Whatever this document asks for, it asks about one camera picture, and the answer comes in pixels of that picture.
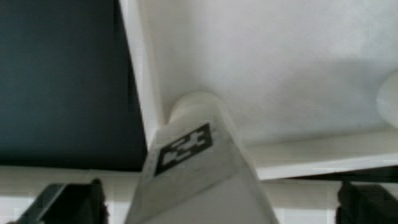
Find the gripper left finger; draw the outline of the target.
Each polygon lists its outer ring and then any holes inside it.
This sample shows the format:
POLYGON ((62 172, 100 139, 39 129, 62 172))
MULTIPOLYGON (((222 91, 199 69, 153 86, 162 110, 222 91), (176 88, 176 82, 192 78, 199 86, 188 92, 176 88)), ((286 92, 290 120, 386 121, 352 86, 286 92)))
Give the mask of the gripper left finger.
POLYGON ((108 224, 101 180, 50 184, 14 224, 108 224))

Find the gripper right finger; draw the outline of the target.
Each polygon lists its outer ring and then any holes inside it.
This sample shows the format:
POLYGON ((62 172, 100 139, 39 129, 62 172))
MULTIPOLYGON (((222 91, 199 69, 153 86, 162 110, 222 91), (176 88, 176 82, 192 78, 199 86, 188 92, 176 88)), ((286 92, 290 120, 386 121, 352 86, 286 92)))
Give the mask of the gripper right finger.
POLYGON ((341 184, 336 224, 398 224, 398 199, 380 185, 341 184))

